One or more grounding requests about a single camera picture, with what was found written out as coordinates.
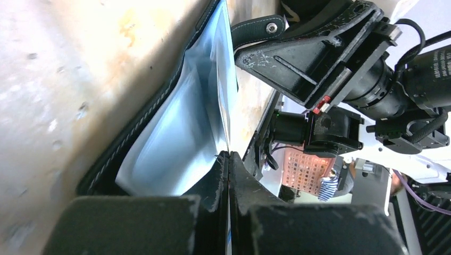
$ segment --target screw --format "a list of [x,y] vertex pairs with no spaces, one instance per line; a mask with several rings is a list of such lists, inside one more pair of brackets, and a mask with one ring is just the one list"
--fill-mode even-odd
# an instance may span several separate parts
[[268,25],[266,25],[266,32],[267,33],[277,32],[277,25],[275,23],[269,23]]

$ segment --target black leather strap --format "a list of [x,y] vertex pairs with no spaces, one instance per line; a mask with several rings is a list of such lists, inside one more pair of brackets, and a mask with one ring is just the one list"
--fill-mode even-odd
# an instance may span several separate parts
[[[273,24],[275,31],[268,31],[267,27]],[[265,16],[238,23],[231,31],[233,50],[236,50],[246,44],[278,38],[285,31],[285,20],[279,15]]]

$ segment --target robotic arm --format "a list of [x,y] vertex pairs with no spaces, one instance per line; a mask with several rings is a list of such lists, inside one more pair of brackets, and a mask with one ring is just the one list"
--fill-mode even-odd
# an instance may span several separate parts
[[451,172],[422,156],[449,145],[451,46],[420,51],[451,37],[426,40],[392,70],[386,49],[401,29],[371,2],[330,1],[275,40],[241,48],[236,65],[304,106],[307,115],[276,112],[269,140],[303,145],[320,157],[351,155],[394,168],[419,183],[446,183]]

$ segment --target black cylinder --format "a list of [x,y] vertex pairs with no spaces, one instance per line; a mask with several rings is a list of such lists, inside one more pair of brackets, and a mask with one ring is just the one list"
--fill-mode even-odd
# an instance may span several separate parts
[[392,71],[380,58],[346,96],[345,103],[373,120],[401,115],[409,99],[391,82]]
[[305,139],[305,115],[278,112],[275,119],[274,142],[301,146]]
[[451,106],[451,45],[417,56],[403,78],[409,97],[419,108]]

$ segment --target orange plastic basket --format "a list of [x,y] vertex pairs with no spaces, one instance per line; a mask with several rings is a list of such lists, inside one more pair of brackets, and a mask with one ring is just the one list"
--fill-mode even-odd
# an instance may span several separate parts
[[319,158],[286,148],[282,185],[318,196],[320,179],[329,176],[334,163],[335,158]]

